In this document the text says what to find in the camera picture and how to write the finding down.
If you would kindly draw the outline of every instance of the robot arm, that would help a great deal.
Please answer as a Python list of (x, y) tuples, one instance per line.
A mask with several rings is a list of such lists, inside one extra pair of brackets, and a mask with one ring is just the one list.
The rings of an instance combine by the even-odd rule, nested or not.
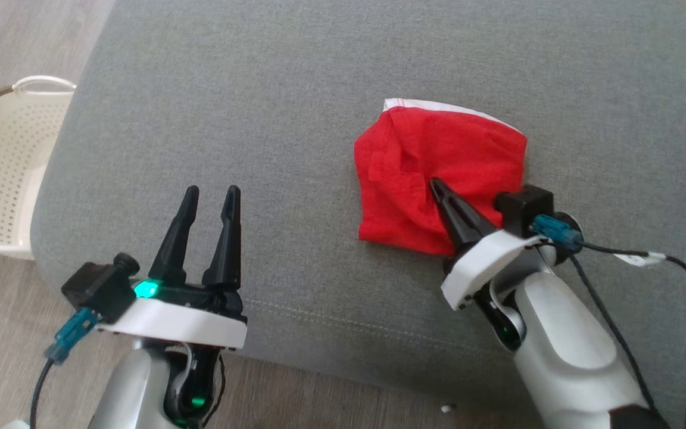
[[(114, 266), (86, 264), (63, 285), (76, 309), (100, 315), (98, 329), (136, 339), (116, 366), (90, 429), (200, 429), (220, 401), (214, 394), (218, 368), (223, 381), (220, 354), (242, 348), (248, 331), (238, 293), (240, 192), (229, 188), (213, 261), (202, 285), (192, 285), (183, 261), (198, 196), (197, 187), (187, 189), (148, 279), (131, 288), (128, 276), (139, 265), (119, 255)], [(119, 263), (132, 268), (122, 271)]]
[(504, 195), (497, 230), (440, 179), (431, 188), (457, 251), (444, 266), (444, 298), (454, 310), (478, 305), (514, 353), (545, 426), (668, 428), (648, 409), (610, 335), (551, 271), (563, 255), (528, 228), (537, 215), (556, 216), (552, 194), (530, 187)]

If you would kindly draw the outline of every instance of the folded red fabric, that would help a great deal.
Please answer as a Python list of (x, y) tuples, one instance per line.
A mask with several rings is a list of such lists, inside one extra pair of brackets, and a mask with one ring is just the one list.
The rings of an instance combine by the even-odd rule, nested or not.
[(354, 144), (361, 186), (359, 239), (449, 255), (428, 181), (439, 177), (496, 225), (499, 192), (519, 190), (526, 138), (487, 114), (434, 101), (389, 98)]

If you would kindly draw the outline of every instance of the white laundry basket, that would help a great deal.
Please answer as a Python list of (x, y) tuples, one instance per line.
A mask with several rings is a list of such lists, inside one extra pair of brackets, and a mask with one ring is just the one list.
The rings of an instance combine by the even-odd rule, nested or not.
[[(26, 88), (59, 85), (59, 92)], [(30, 221), (46, 164), (76, 85), (52, 76), (30, 76), (0, 90), (0, 253), (33, 259)]]

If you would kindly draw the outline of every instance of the green led light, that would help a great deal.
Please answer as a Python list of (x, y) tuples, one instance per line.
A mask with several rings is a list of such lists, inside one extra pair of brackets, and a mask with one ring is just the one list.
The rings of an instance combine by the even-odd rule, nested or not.
[(147, 279), (140, 282), (134, 287), (134, 293), (136, 293), (136, 298), (152, 298), (155, 293), (158, 293), (158, 286), (160, 286), (160, 280)]

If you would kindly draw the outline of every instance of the gray sofa cushion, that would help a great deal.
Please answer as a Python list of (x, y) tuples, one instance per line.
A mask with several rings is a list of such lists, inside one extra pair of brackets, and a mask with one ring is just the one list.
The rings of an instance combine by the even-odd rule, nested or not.
[[(531, 409), (480, 313), (441, 298), (440, 260), (357, 241), (353, 142), (394, 96), (514, 125), (529, 138), (528, 181), (589, 239), (686, 260), (686, 2), (118, 2), (38, 199), (41, 272), (57, 288), (118, 251), (146, 272), (197, 184), (196, 282), (234, 183), (242, 353)], [(678, 426), (686, 275), (582, 259)]]

